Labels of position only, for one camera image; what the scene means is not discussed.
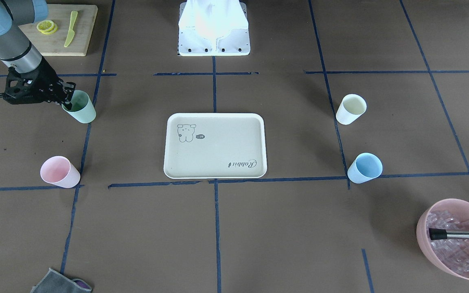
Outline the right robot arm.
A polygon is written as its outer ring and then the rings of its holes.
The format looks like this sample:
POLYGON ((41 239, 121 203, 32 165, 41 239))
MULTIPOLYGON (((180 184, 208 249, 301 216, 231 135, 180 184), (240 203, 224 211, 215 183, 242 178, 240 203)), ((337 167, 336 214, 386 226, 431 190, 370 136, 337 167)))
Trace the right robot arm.
POLYGON ((72 109, 73 82, 64 82, 20 26, 45 20, 44 0, 0 0, 0 60, 8 67, 0 98, 12 105, 56 103, 72 109))

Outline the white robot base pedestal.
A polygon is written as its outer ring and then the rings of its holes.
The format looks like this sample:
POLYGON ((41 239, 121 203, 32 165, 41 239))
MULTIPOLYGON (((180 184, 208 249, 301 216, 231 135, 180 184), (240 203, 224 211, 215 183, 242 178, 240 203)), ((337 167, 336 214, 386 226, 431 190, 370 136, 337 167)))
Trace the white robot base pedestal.
POLYGON ((246 4, 188 0, 179 7, 180 56, 246 56, 251 52, 246 4))

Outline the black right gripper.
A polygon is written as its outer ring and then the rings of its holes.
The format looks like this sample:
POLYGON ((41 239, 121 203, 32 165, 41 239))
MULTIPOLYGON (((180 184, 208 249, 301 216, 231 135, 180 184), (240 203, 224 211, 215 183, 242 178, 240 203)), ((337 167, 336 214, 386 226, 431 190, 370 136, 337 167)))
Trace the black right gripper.
POLYGON ((42 57, 37 68, 19 73, 15 67, 8 68, 3 100, 11 105, 54 102, 65 111, 72 111, 74 82, 63 82, 48 61, 42 57))

